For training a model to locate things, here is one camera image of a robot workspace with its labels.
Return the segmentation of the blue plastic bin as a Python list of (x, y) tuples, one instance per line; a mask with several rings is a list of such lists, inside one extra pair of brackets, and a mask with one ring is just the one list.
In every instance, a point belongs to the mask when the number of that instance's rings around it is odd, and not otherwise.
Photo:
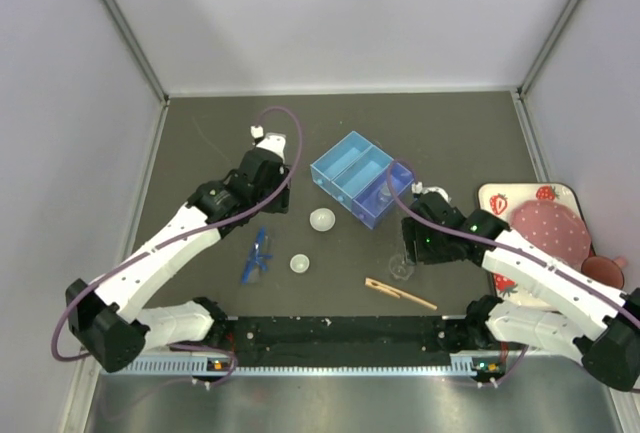
[[(393, 196), (403, 195), (414, 181), (409, 169), (395, 164), (389, 154), (356, 131), (311, 163), (310, 171), (319, 188), (371, 230), (394, 207)], [(392, 201), (380, 207), (375, 204), (375, 194), (383, 183), (388, 185)]]

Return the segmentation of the small glass flask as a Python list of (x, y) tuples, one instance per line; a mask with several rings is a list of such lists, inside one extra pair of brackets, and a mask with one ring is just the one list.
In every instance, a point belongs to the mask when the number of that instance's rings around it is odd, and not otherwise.
[(375, 204), (382, 207), (392, 201), (390, 189), (386, 183), (383, 183), (375, 194)]

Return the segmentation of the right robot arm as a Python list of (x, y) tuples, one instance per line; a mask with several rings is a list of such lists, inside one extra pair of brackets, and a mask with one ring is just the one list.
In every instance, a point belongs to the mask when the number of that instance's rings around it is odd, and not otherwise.
[(519, 343), (563, 356), (600, 383), (639, 389), (639, 293), (597, 283), (544, 253), (493, 214), (464, 216), (435, 189), (414, 194), (403, 208), (406, 257), (413, 264), (468, 261), (514, 281), (549, 310), (493, 295), (469, 304), (469, 341), (487, 349)]

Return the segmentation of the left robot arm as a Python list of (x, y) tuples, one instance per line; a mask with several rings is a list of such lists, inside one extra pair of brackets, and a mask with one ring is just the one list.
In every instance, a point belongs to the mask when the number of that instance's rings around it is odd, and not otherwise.
[(224, 179), (200, 185), (114, 273), (90, 283), (78, 279), (66, 289), (69, 330), (104, 370), (117, 372), (143, 352), (178, 343), (197, 342), (209, 350), (224, 343), (226, 317), (216, 303), (147, 303), (188, 262), (259, 212), (287, 212), (290, 169), (280, 141), (263, 141)]

